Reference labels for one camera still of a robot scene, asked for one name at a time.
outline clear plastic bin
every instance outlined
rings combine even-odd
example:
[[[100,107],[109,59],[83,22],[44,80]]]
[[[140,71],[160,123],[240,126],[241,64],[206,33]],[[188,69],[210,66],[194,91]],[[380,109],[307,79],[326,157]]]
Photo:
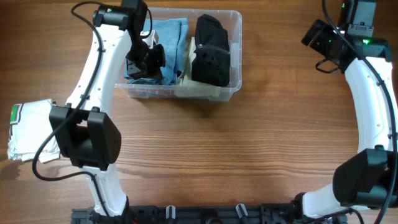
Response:
[[[123,77],[123,64],[115,88],[121,88],[132,98],[196,98],[214,101],[228,101],[234,92],[242,86],[242,15],[233,10],[205,10],[205,9],[166,9],[150,8],[153,19],[167,20],[188,18],[189,32],[187,40],[195,36],[197,19],[203,14],[209,14],[218,19],[224,29],[228,31],[231,66],[229,68],[229,85],[219,87],[214,93],[214,88],[187,87],[177,85],[137,85],[127,84]]]

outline blue cloth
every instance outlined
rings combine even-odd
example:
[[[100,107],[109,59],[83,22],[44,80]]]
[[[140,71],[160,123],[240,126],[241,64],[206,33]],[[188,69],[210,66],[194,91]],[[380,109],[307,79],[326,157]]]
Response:
[[[188,19],[169,19],[166,21],[153,20],[152,29],[156,30],[159,41],[162,44],[166,56],[166,66],[161,67],[163,79],[154,80],[151,78],[129,79],[130,84],[153,84],[172,85],[177,82],[177,74],[184,69],[183,53],[185,39],[188,34]],[[150,19],[146,19],[144,31],[149,31]]]

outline wood grain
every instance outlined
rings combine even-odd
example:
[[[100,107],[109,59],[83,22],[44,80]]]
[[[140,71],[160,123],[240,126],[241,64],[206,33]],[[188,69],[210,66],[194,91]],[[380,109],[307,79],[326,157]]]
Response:
[[[90,48],[91,31],[70,14],[74,1],[0,4],[0,220],[69,223],[72,208],[93,205],[83,177],[42,182],[31,163],[7,159],[9,113],[16,103],[65,103]],[[113,121],[123,143],[117,161],[133,205],[284,203],[331,182],[356,154],[358,128],[342,74],[324,75],[322,57],[300,40],[321,2],[147,1],[152,7],[235,9],[243,16],[243,86],[231,101],[134,100],[116,90]],[[90,17],[94,6],[78,11]],[[378,0],[374,36],[398,55],[397,1]],[[332,19],[340,5],[330,1]],[[398,70],[394,70],[394,84]],[[68,159],[39,165],[43,175],[73,171]],[[364,212],[372,223],[377,212]],[[396,223],[389,210],[384,223]]]

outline fabric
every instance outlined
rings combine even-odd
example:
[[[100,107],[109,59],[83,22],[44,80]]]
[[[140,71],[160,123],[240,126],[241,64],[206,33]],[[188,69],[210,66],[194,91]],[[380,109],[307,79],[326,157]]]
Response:
[[[49,114],[52,100],[42,100],[12,106],[8,158],[28,161],[33,159],[43,141],[50,135],[52,128]],[[59,159],[60,149],[52,138],[40,154],[40,162]]]
[[[203,91],[174,90],[174,94],[178,97],[218,97],[220,95],[220,87],[192,80],[192,62],[196,57],[195,49],[195,38],[192,37],[191,42],[185,47],[185,70],[183,71],[181,79],[179,79],[177,85],[187,87],[202,87]]]
[[[229,84],[228,32],[212,16],[198,18],[195,31],[196,58],[192,62],[192,80],[216,86]]]
[[[184,68],[183,52],[185,39],[188,34],[188,19],[169,19],[166,21],[153,20],[152,29],[159,35],[158,44],[162,44],[166,57],[166,66],[161,67],[163,79],[154,80],[151,78],[130,79],[131,84],[153,84],[172,85],[177,83],[177,75],[182,73]],[[149,31],[150,20],[146,19],[144,31]]]

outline black cable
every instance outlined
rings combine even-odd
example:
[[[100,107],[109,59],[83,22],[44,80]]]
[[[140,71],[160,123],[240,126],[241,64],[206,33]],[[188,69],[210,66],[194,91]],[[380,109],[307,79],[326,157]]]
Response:
[[[358,217],[360,224],[364,224],[365,222],[363,221],[362,215],[360,214],[359,211],[350,208],[350,214],[355,213],[355,215]]]
[[[148,8],[148,12],[149,12],[149,18],[150,18],[150,29],[149,29],[149,34],[145,35],[145,36],[141,36],[141,39],[145,39],[148,38],[150,36],[150,33],[152,33],[152,13],[150,12],[149,8]]]
[[[329,24],[333,27],[333,29],[336,31],[336,33],[341,37],[341,39],[345,42],[345,44],[360,58],[363,60],[363,62],[369,67],[369,69],[373,72],[374,76],[377,78],[377,81],[379,82],[378,85],[381,86],[383,89],[383,92],[386,96],[388,108],[389,108],[389,114],[390,114],[390,120],[391,120],[391,139],[392,139],[392,155],[393,155],[393,163],[392,163],[392,175],[391,175],[391,181],[389,185],[389,189],[387,192],[386,199],[384,201],[383,207],[380,209],[379,215],[377,216],[376,220],[374,221],[374,224],[380,224],[381,220],[386,213],[387,207],[390,204],[390,199],[392,192],[394,191],[394,186],[396,183],[396,177],[397,177],[397,165],[398,165],[398,156],[397,156],[397,128],[396,128],[396,119],[395,119],[395,114],[394,114],[394,108],[392,105],[392,100],[391,96],[388,92],[387,86],[384,83],[384,80],[380,77],[376,69],[370,64],[370,62],[366,59],[365,56],[363,56],[361,53],[359,53],[354,46],[341,34],[341,32],[338,31],[334,23],[331,21],[330,16],[328,14],[328,11],[326,9],[326,0],[322,0],[322,9],[323,13],[325,14],[326,19],[328,20]]]
[[[329,70],[329,71],[326,71],[326,70],[324,70],[324,69],[319,68],[319,66],[320,66],[321,64],[323,64],[323,63],[325,63],[325,62],[327,62],[327,61],[331,61],[331,59],[328,58],[328,57],[326,57],[326,58],[320,60],[318,63],[315,64],[315,69],[318,70],[319,72],[323,72],[323,73],[326,73],[326,74],[335,73],[335,72],[337,72],[337,71],[339,70],[338,67],[337,67],[337,68],[334,68],[334,69],[332,69],[332,70]]]
[[[79,7],[79,6],[84,5],[84,4],[99,4],[99,5],[101,5],[101,6],[104,6],[105,4],[103,4],[103,3],[101,3],[101,2],[95,2],[95,1],[86,1],[86,2],[81,2],[81,3],[77,4],[77,5],[75,5],[75,6],[71,9],[71,11],[70,11],[74,16],[76,16],[77,18],[79,18],[79,19],[81,19],[83,22],[85,22],[87,25],[89,25],[90,28],[91,28],[91,29],[93,30],[93,32],[95,33],[95,36],[96,36],[97,39],[98,39],[98,44],[99,44],[99,47],[98,47],[98,58],[97,58],[97,62],[96,62],[95,68],[94,68],[94,72],[93,72],[93,74],[92,74],[92,76],[91,76],[91,78],[90,78],[90,81],[88,82],[87,88],[86,88],[86,90],[85,90],[85,92],[84,92],[84,94],[83,94],[83,96],[82,96],[82,98],[81,98],[79,104],[77,104],[77,106],[76,106],[76,108],[73,110],[73,112],[72,112],[69,116],[67,116],[67,118],[66,118],[57,128],[55,128],[55,130],[52,131],[52,133],[47,137],[46,140],[44,140],[44,142],[42,143],[42,145],[41,145],[41,146],[39,147],[39,149],[37,150],[37,152],[36,152],[36,154],[35,154],[35,156],[34,156],[34,158],[33,158],[33,161],[32,161],[32,171],[33,171],[34,175],[35,175],[37,178],[39,178],[40,180],[44,180],[44,181],[65,180],[65,179],[67,179],[67,178],[74,177],[74,176],[77,176],[77,175],[82,175],[82,174],[89,175],[89,176],[91,177],[91,180],[92,180],[93,183],[94,183],[95,190],[96,190],[96,192],[97,192],[97,194],[98,194],[99,202],[101,203],[102,208],[103,208],[103,210],[104,210],[106,216],[109,217],[109,213],[108,213],[108,211],[107,211],[107,209],[106,209],[106,207],[105,207],[105,205],[104,205],[104,201],[103,201],[103,199],[102,199],[102,196],[101,196],[101,193],[100,193],[100,189],[99,189],[99,187],[98,187],[98,183],[97,183],[97,181],[96,181],[96,179],[95,179],[95,175],[94,175],[94,174],[92,174],[92,173],[90,173],[90,172],[87,172],[87,171],[81,171],[81,172],[76,172],[76,173],[73,173],[73,174],[64,175],[64,176],[62,176],[62,177],[43,177],[42,175],[40,175],[40,174],[37,172],[37,168],[36,168],[36,166],[37,166],[37,161],[39,160],[40,153],[43,151],[44,147],[45,147],[45,146],[47,145],[47,143],[49,143],[49,141],[61,130],[61,128],[63,128],[65,125],[67,125],[67,124],[76,116],[77,112],[79,111],[79,109],[81,108],[81,106],[83,105],[83,103],[85,102],[85,100],[87,99],[87,96],[88,96],[88,94],[90,93],[91,87],[92,87],[92,85],[93,85],[93,83],[94,83],[95,76],[96,76],[96,74],[97,74],[97,72],[98,72],[98,69],[99,69],[99,67],[100,67],[100,64],[101,64],[101,58],[102,58],[102,53],[103,53],[103,43],[102,43],[102,39],[101,39],[100,34],[99,34],[98,31],[96,30],[95,26],[94,26],[93,24],[91,24],[91,22],[89,22],[87,19],[85,19],[85,18],[82,17],[81,15],[75,13],[75,9],[76,9],[77,7]]]

